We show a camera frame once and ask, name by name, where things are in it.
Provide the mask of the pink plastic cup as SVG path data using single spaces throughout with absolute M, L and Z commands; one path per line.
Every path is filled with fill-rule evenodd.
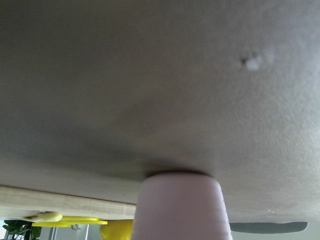
M 196 173 L 162 173 L 140 187 L 133 240 L 231 240 L 220 184 Z

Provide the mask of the yellow lemon near board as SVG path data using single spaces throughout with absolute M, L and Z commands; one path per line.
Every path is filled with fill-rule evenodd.
M 132 219 L 109 220 L 99 228 L 101 240 L 130 240 L 134 221 Z

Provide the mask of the lemon slice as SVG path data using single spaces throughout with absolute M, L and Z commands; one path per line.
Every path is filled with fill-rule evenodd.
M 100 220 L 97 217 L 63 216 L 57 222 L 34 222 L 33 227 L 61 227 L 67 228 L 72 225 L 107 225 L 107 220 Z

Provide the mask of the wooden cutting board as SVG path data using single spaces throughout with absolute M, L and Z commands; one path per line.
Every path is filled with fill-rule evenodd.
M 22 219 L 42 212 L 104 220 L 133 219 L 134 204 L 57 194 L 9 186 L 0 187 L 0 218 Z

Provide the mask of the green bowl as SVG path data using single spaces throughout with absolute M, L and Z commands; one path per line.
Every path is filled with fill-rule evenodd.
M 235 222 L 230 223 L 233 232 L 247 234 L 288 234 L 302 232 L 308 227 L 308 222 Z

